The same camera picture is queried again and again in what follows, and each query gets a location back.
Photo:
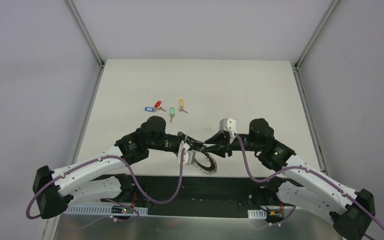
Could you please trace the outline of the metal disc keyring holder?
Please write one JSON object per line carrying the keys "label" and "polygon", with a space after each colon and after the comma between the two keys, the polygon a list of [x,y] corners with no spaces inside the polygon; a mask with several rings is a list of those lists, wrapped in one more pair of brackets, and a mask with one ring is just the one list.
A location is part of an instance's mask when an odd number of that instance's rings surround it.
{"label": "metal disc keyring holder", "polygon": [[205,152],[203,148],[199,152],[203,155],[207,165],[202,164],[197,159],[193,160],[192,165],[195,166],[195,168],[199,169],[205,175],[215,175],[218,171],[218,165],[215,158],[212,157],[208,152]]}

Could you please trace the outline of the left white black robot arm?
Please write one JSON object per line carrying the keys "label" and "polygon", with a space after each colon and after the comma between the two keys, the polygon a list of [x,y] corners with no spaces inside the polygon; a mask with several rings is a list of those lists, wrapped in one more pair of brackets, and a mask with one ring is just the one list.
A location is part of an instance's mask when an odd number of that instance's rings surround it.
{"label": "left white black robot arm", "polygon": [[118,199],[127,202],[133,189],[127,177],[100,177],[117,169],[128,169],[149,157],[151,150],[176,154],[181,165],[192,161],[193,152],[204,149],[204,143],[183,132],[166,133],[166,120],[151,116],[140,127],[123,136],[99,154],[65,167],[51,169],[44,165],[36,170],[26,217],[51,219],[74,204],[98,199]]}

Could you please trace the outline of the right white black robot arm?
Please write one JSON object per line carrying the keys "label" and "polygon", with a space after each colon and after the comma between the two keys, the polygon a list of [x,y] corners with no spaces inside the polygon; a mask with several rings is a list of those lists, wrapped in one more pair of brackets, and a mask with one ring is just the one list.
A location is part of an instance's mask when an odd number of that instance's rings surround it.
{"label": "right white black robot arm", "polygon": [[[219,131],[205,144],[205,152],[222,158],[240,151],[249,178],[267,183],[263,196],[268,204],[283,202],[306,210],[328,222],[346,240],[361,240],[374,221],[375,203],[370,191],[357,191],[317,171],[276,140],[274,129],[264,118],[253,119],[247,134],[237,132],[234,119],[224,118],[219,122]],[[254,177],[247,152],[253,152],[264,167],[275,173],[264,179]]]}

